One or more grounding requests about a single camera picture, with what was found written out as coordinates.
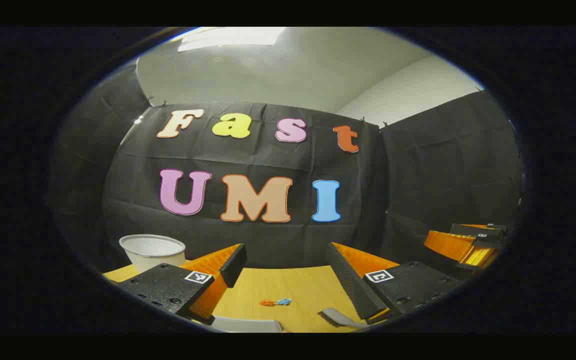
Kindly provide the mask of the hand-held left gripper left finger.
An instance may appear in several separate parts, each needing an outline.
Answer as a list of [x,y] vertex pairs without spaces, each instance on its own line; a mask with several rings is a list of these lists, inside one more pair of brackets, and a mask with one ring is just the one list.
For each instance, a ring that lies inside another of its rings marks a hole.
[[239,243],[182,265],[160,263],[118,285],[178,316],[212,322],[215,308],[234,287],[246,262],[246,246]]

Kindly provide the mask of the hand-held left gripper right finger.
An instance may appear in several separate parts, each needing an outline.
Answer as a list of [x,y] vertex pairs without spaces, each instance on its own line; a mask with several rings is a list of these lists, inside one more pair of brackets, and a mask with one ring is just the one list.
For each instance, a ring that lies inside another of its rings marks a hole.
[[340,243],[327,244],[326,256],[363,321],[415,312],[462,284],[422,262],[398,264]]

